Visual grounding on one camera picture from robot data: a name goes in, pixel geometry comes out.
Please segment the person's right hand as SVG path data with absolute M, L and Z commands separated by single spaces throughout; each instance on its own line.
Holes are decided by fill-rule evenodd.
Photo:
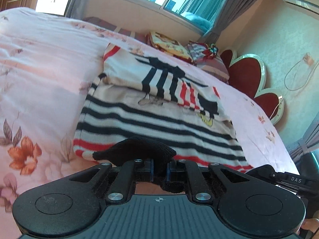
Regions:
M 318 239 L 318 228 L 319 228 L 318 218 L 305 219 L 301 225 L 301 229 L 312 232 L 313 239 Z

